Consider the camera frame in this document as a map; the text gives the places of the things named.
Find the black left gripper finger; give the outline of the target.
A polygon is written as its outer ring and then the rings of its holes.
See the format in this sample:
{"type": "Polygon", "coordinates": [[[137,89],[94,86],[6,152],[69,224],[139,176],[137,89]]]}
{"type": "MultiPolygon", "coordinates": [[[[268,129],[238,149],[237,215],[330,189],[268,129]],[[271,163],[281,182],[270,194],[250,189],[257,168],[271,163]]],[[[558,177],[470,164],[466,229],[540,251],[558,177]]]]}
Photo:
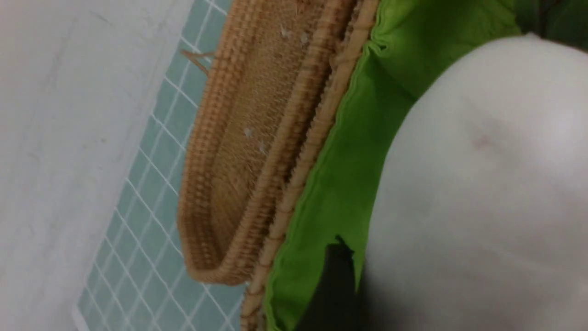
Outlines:
{"type": "Polygon", "coordinates": [[[321,276],[297,331],[361,331],[354,255],[342,237],[326,246],[321,276]]]}

